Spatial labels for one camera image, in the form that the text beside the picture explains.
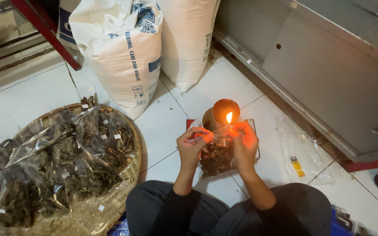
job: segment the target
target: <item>candle flame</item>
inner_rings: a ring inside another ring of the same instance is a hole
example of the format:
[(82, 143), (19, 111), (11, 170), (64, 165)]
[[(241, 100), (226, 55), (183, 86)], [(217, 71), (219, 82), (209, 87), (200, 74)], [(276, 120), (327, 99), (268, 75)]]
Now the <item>candle flame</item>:
[(233, 113), (230, 112), (227, 114), (227, 123), (230, 124), (231, 123), (231, 118), (233, 118)]

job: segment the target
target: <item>white sack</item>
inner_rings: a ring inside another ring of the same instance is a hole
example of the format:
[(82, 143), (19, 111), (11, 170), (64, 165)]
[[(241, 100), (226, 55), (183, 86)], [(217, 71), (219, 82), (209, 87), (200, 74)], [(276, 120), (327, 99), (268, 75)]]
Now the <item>white sack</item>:
[(161, 68), (181, 92), (198, 82), (221, 0), (157, 0), (164, 15)]
[(64, 46), (78, 50), (77, 44), (72, 36), (71, 27), (69, 25), (69, 16), (75, 10), (81, 0), (60, 0), (59, 1), (59, 21), (56, 38)]
[(81, 54), (132, 120), (157, 87), (162, 22), (154, 0), (82, 0), (69, 17)]

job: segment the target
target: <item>person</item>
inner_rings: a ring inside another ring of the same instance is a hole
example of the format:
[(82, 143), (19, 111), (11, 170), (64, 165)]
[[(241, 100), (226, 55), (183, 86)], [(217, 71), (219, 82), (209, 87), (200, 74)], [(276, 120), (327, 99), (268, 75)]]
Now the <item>person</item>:
[[(330, 235), (332, 211), (326, 196), (299, 183), (269, 189), (254, 167), (258, 137), (248, 123), (235, 126), (229, 130), (234, 159), (250, 199), (228, 209), (192, 189), (200, 152), (213, 133), (191, 128), (177, 138), (181, 166), (175, 183), (150, 180), (129, 193), (131, 235)], [(187, 142), (200, 134), (196, 144)]]

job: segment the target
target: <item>dark pants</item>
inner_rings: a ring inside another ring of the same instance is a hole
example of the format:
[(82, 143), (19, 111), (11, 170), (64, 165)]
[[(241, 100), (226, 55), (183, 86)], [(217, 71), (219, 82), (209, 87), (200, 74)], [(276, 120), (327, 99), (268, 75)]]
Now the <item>dark pants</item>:
[[(126, 199), (126, 216), (131, 235), (148, 235), (173, 184), (150, 180), (137, 185)], [(331, 205), (319, 190), (299, 183), (272, 188), (312, 235), (328, 236), (331, 231)], [(222, 202), (201, 194), (189, 230), (202, 235), (260, 235), (262, 224), (251, 200), (228, 209)]]

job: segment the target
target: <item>cabinet door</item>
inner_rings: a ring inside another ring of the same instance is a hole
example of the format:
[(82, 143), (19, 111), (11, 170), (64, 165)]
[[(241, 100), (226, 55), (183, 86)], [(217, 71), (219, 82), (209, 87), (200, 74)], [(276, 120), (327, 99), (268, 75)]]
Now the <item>cabinet door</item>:
[(378, 151), (378, 61), (291, 11), (262, 69), (358, 154)]

